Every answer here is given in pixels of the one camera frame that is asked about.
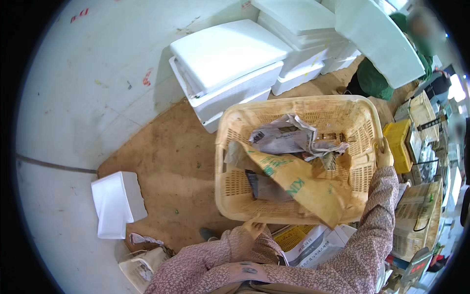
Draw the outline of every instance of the plastic basket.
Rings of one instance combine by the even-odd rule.
[[[428,96],[424,91],[417,97],[411,99],[409,111],[416,126],[436,119],[436,114],[434,114],[434,111],[432,110],[431,102],[429,101]],[[439,126],[435,125],[424,129],[421,131],[420,135],[423,141],[426,139],[428,142],[438,141]]]
[[[134,285],[137,291],[142,294],[149,285],[155,270],[162,262],[169,258],[170,257],[163,251],[163,249],[158,247],[139,254],[129,260],[120,262],[119,268],[132,285]]]
[[[405,145],[405,139],[411,125],[410,119],[405,119],[396,123],[385,125],[382,133],[387,138],[390,150],[392,151],[393,167],[397,174],[405,174],[411,170],[411,160],[408,149]]]
[[[394,256],[410,261],[421,248],[434,248],[441,204],[441,180],[406,189],[395,209],[392,249]]]
[[[318,179],[335,179],[349,185],[350,193],[336,195],[344,203],[341,222],[358,221],[368,199],[370,180],[376,168],[374,143],[382,138],[375,106],[358,95],[327,95],[268,100],[234,105],[222,116],[215,151],[215,201],[219,211],[229,219],[247,221],[260,212],[260,222],[281,224],[317,224],[318,217],[301,212],[296,201],[274,203],[254,199],[245,172],[224,164],[228,143],[245,143],[257,127],[272,122],[286,113],[296,113],[318,129],[318,136],[351,145],[337,159],[336,170],[325,170],[313,163]]]

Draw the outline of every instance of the foam box lid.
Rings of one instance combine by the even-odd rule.
[[[253,0],[251,3],[297,36],[335,27],[335,14],[314,0]]]
[[[249,19],[195,32],[173,42],[170,49],[197,86],[207,93],[283,60],[292,51]]]

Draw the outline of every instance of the yellow crate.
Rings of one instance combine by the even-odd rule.
[[[276,236],[274,241],[281,247],[284,252],[287,252],[297,246],[300,241],[313,229],[314,225],[297,225]]]
[[[392,151],[395,163],[393,167],[397,174],[405,174],[411,171],[412,162],[408,149],[405,145],[408,130],[410,129],[411,120],[405,119],[396,123],[387,124],[382,133],[387,138],[390,150]]]

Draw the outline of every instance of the sleeve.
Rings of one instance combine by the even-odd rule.
[[[424,66],[424,75],[420,77],[419,79],[422,79],[424,81],[430,80],[432,76],[432,61],[433,57],[432,56],[424,56],[423,54],[416,52],[418,54],[419,60]]]
[[[389,17],[400,28],[402,32],[407,31],[407,16],[403,13],[392,13]]]
[[[156,270],[145,294],[186,293],[210,269],[248,258],[254,240],[245,229],[236,227],[220,240],[184,247]]]
[[[372,177],[361,226],[338,255],[317,269],[336,271],[356,293],[374,293],[380,266],[392,250],[397,194],[395,169],[377,170]]]

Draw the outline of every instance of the right hand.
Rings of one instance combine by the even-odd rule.
[[[242,228],[245,228],[250,233],[253,240],[256,240],[266,227],[265,223],[256,222],[259,215],[260,213],[258,212],[253,218],[244,222],[242,225]]]
[[[393,160],[392,151],[390,151],[387,138],[383,137],[382,142],[384,144],[384,151],[382,152],[380,148],[377,149],[377,168],[392,167],[395,161]]]

